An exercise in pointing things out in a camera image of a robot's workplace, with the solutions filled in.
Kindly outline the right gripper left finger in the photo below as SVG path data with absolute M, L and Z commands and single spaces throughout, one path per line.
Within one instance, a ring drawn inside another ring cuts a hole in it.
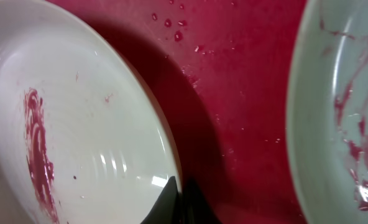
M 180 199 L 175 177 L 170 177 L 141 224 L 181 224 Z

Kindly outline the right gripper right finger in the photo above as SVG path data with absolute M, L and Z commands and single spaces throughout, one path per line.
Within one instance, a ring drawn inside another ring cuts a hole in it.
M 221 224 L 193 179 L 186 183 L 183 191 L 183 223 Z

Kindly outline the white plate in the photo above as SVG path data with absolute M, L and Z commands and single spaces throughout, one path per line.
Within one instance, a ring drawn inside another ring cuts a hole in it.
M 46 1 L 0 1 L 0 223 L 141 223 L 181 168 L 136 70 Z

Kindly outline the red plastic tray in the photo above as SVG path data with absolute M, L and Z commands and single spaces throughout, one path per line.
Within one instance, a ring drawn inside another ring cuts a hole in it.
M 304 223 L 285 145 L 304 1 L 66 1 L 142 75 L 223 223 Z

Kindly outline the light blue plate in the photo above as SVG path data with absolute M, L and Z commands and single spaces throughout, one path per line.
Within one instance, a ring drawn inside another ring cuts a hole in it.
M 308 223 L 368 223 L 368 0 L 308 1 L 290 68 L 286 139 Z

